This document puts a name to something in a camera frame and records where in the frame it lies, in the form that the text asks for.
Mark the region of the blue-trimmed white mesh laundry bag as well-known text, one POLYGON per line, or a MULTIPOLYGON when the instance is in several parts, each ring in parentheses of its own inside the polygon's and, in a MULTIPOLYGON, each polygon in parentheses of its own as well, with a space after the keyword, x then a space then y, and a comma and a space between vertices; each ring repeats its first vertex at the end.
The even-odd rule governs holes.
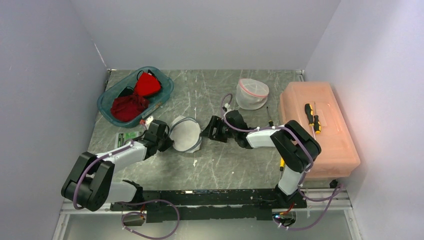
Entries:
POLYGON ((181 153, 194 153, 201 147, 201 128, 199 123, 192 117, 178 116, 170 126, 170 138, 173 140, 172 147, 181 153))

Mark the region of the dark red bra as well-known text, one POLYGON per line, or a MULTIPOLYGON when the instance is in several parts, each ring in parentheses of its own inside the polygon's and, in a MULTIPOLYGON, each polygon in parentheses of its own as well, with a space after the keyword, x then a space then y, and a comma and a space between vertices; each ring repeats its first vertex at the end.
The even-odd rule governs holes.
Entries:
POLYGON ((149 107, 149 100, 137 94, 117 97, 112 103, 110 113, 121 122, 130 122, 149 107))

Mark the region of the black bra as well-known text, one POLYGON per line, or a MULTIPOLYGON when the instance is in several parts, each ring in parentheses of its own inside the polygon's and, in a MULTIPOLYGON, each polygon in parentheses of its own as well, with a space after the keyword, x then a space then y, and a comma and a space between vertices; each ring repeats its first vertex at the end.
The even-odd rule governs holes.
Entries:
POLYGON ((121 97, 133 96, 134 94, 135 94, 134 89, 130 86, 127 86, 121 91, 118 97, 121 98, 121 97))

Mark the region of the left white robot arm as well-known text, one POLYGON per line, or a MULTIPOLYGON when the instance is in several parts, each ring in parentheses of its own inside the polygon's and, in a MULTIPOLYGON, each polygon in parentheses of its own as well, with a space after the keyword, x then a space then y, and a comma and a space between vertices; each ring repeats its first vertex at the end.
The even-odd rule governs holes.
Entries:
POLYGON ((121 147, 97 154, 81 153, 61 188, 61 196, 72 201, 76 210, 95 212, 107 203, 139 209, 144 203, 143 187, 131 180, 113 182, 114 174, 169 149, 174 143, 170 130, 166 122, 154 119, 140 136, 121 147))

